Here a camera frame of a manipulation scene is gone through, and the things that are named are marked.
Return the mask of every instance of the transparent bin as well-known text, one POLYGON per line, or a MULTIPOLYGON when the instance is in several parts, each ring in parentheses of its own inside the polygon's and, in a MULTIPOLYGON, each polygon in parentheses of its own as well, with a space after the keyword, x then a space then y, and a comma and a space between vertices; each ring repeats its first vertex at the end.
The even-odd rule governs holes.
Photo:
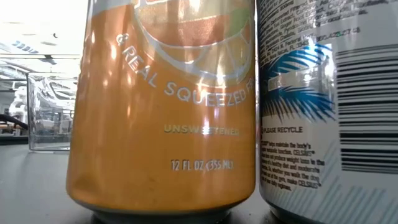
POLYGON ((70 149, 76 90, 77 76, 66 73, 28 74, 30 150, 70 149))

